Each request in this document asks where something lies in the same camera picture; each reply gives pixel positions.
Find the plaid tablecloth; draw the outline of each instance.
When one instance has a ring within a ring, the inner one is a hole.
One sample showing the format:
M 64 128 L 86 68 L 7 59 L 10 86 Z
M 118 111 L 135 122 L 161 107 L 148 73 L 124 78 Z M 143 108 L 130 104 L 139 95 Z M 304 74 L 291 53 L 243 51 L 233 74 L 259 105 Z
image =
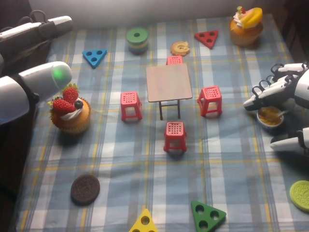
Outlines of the plaid tablecloth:
M 251 88 L 277 62 L 291 62 L 271 15 L 265 15 L 257 49 L 242 49 L 229 38 L 230 18 L 158 23 L 147 27 L 149 50 L 135 56 L 126 46 L 126 28 L 77 31 L 53 43 L 48 61 L 64 61 L 80 96 L 93 109 L 90 129 L 79 138 L 65 136 L 49 119 L 44 102 L 33 132 L 14 224 L 21 232 L 128 232 L 148 208 L 159 232 L 196 231 L 190 202 L 227 212 L 221 232 L 309 230 L 309 216 L 289 197 L 290 186 L 304 179 L 269 148 L 267 134 L 244 110 Z M 212 50 L 194 33 L 218 30 Z M 147 101 L 146 67 L 165 65 L 173 42 L 188 41 L 187 63 L 193 98 L 181 101 L 188 151 L 163 151 L 167 121 L 177 107 Z M 92 69 L 84 50 L 107 49 Z M 218 85 L 223 96 L 219 118 L 204 118 L 196 99 L 202 87 Z M 120 120 L 120 93 L 137 91 L 143 120 Z M 88 207 L 75 206 L 70 188 L 81 174 L 100 181 L 100 194 Z

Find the red plastic stool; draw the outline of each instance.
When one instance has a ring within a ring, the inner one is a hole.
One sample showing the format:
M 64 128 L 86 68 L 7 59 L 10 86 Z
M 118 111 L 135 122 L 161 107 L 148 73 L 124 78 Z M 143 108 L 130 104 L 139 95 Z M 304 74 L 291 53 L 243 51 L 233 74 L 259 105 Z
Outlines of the red plastic stool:
M 170 149 L 181 149 L 183 152 L 187 151 L 185 145 L 185 138 L 187 133 L 184 129 L 183 122 L 168 122 L 166 123 L 165 129 L 165 144 L 163 150 L 168 152 Z M 171 140 L 180 140 L 180 146 L 172 147 L 170 146 Z
M 173 65 L 173 64 L 183 64 L 183 57 L 182 56 L 168 57 L 166 65 Z
M 138 119 L 143 119 L 141 115 L 141 105 L 139 96 L 137 92 L 123 92 L 121 93 L 121 120 L 125 120 L 127 118 L 137 117 Z M 134 107 L 135 115 L 127 116 L 126 108 Z
M 208 110 L 209 103 L 216 102 L 217 109 Z M 201 94 L 197 99 L 197 103 L 201 109 L 201 115 L 205 116 L 207 113 L 218 112 L 222 114 L 222 96 L 218 86 L 210 86 L 202 88 Z

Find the blue triangle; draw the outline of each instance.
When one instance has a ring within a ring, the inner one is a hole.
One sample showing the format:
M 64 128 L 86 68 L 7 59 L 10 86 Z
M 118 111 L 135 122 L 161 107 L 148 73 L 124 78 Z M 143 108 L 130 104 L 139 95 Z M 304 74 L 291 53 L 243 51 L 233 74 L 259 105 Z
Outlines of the blue triangle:
M 103 60 L 105 55 L 107 54 L 107 50 L 91 50 L 91 51 L 83 51 L 83 57 L 88 61 L 90 66 L 95 69 L 100 62 Z

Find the yellow triangle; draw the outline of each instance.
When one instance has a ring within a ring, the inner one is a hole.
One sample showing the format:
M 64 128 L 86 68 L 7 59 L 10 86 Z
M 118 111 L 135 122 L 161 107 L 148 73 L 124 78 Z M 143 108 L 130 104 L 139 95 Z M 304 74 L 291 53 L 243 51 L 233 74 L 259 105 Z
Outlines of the yellow triangle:
M 148 209 L 144 209 L 129 232 L 158 232 Z

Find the small bowl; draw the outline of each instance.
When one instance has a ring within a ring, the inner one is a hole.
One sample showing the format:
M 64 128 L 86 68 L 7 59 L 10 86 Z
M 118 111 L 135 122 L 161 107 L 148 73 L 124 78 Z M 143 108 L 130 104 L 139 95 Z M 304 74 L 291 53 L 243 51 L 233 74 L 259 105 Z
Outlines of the small bowl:
M 270 106 L 270 107 L 267 107 L 267 108 L 268 108 L 268 109 L 269 109 L 269 108 L 274 109 L 274 110 L 278 111 L 278 113 L 281 112 L 280 109 L 278 109 L 278 108 L 276 108 L 276 107 L 273 107 L 273 106 Z M 259 116 L 259 111 L 260 111 L 260 110 L 262 110 L 262 109 L 259 109 L 259 110 L 257 111 L 257 113 L 256 113 L 256 118 L 257 118 L 258 122 L 259 122 L 264 128 L 266 128 L 266 129 L 274 129 L 274 128 L 279 127 L 279 126 L 283 123 L 283 121 L 284 121 L 284 116 L 283 116 L 283 115 L 281 115 L 281 117 L 280 117 L 280 118 L 281 118 L 281 122 L 280 122 L 279 124 L 276 124 L 276 125 L 269 125 L 269 124 L 266 124 L 266 123 L 262 122 L 262 120 L 260 119 L 260 116 Z

